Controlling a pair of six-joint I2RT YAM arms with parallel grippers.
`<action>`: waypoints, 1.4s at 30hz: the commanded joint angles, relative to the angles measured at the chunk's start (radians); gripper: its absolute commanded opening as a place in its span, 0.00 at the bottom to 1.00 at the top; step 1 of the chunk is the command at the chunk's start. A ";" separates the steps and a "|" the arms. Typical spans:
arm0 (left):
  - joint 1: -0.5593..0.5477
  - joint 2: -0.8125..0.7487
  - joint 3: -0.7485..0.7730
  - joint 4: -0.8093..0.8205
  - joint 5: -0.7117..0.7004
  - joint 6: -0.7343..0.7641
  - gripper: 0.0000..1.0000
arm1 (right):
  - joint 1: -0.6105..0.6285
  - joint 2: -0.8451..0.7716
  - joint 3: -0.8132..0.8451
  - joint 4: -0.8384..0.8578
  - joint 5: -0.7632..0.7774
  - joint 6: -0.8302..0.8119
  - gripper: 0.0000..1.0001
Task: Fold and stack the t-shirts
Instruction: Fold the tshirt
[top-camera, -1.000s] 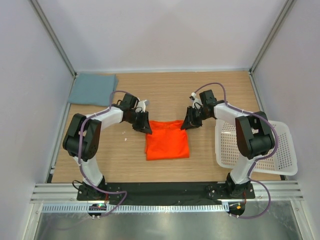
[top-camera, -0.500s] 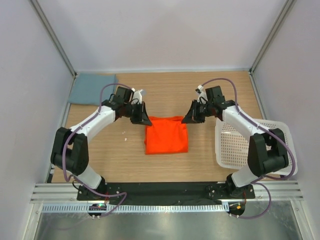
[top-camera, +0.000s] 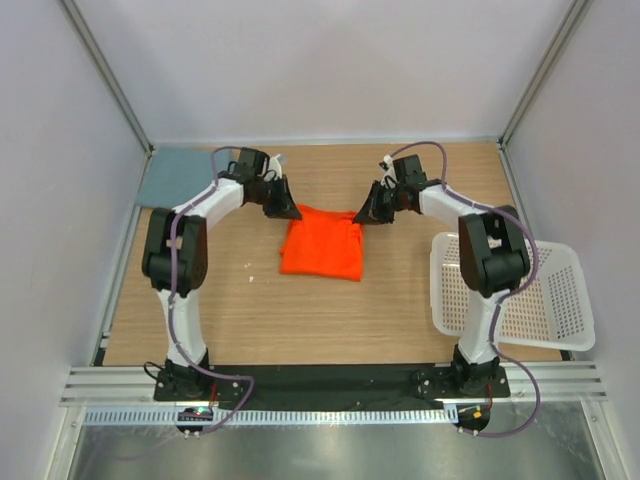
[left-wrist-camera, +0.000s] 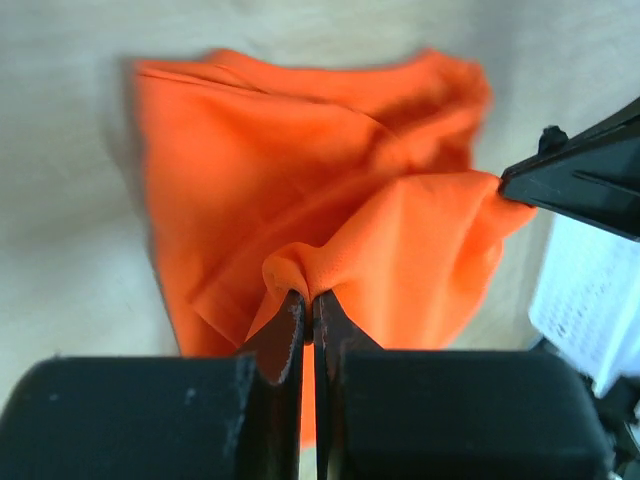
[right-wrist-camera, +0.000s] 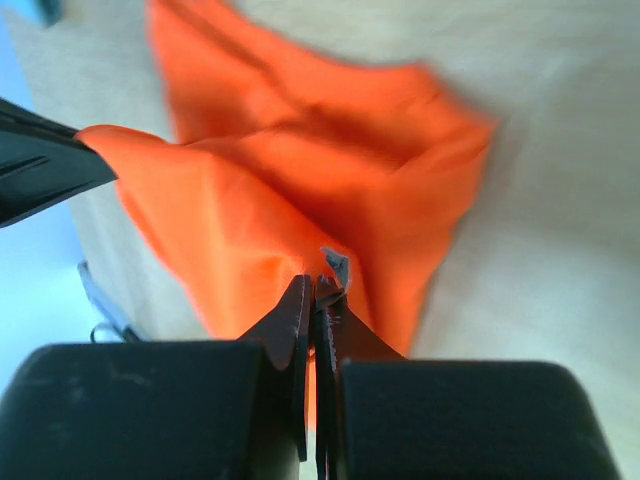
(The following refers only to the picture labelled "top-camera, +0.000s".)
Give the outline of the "orange t shirt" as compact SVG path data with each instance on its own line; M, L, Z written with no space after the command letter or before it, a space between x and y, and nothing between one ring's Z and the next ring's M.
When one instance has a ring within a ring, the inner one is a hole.
M328 211L297 205L302 218L291 220L280 248L279 272L359 282L364 265L364 226L355 211Z

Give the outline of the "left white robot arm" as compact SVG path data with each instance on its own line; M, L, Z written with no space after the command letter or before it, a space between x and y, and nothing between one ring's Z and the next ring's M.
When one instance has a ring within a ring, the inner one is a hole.
M168 352L155 377L157 401L202 400L218 380L210 368L200 318L200 290L208 272L208 233L244 205L268 218L299 220L284 157L225 146L211 155L213 179L187 200L151 212L141 270L161 302Z

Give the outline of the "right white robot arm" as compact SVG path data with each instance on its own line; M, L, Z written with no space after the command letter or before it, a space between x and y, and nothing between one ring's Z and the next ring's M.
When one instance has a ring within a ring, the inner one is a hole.
M418 156L380 163L383 177L372 183L354 218L356 224L391 224L400 211L435 217L457 228L459 271L468 291L467 319L454 347L448 380L464 396L477 396L498 377L495 330L501 304L521 289L531 271L530 234L516 210L471 200L442 179L428 179Z

